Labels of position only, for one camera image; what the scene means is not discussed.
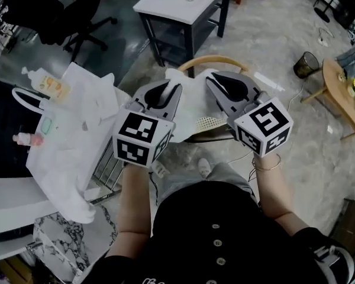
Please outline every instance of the gray shorts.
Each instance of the gray shorts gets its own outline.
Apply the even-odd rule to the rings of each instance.
[[[249,183],[226,163],[218,163],[206,179],[203,179],[197,170],[166,175],[162,179],[161,184],[158,184],[158,203],[162,203],[169,195],[179,189],[201,181],[218,181],[234,184],[243,191],[248,192],[255,203],[257,203]]]

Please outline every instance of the soap bottle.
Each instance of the soap bottle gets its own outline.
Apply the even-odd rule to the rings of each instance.
[[[71,90],[68,84],[59,81],[43,68],[39,68],[36,71],[29,71],[26,67],[23,67],[21,73],[28,75],[33,89],[49,96],[50,99],[56,102],[62,102]]]
[[[18,145],[40,146],[43,143],[43,137],[39,133],[18,133],[18,135],[13,135],[13,141],[17,142]]]

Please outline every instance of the cardboard box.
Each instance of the cardboard box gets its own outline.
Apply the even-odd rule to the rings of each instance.
[[[17,256],[0,260],[0,269],[11,284],[33,284],[31,269]]]

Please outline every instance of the bracelet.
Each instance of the bracelet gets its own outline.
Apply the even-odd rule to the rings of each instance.
[[[255,158],[253,158],[253,166],[254,166],[254,168],[256,170],[260,170],[261,172],[267,172],[269,170],[273,170],[273,169],[277,168],[280,165],[280,162],[282,161],[282,158],[280,157],[280,155],[278,155],[278,154],[276,154],[276,155],[279,157],[279,162],[275,166],[273,166],[271,168],[258,168],[258,167],[256,167]]]

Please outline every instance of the white sneaker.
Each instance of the white sneaker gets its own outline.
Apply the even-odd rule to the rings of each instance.
[[[201,158],[198,163],[198,169],[199,173],[202,176],[203,179],[206,179],[207,176],[211,173],[211,166],[209,165],[209,162],[205,158]]]
[[[151,164],[151,169],[161,179],[170,173],[158,160]]]

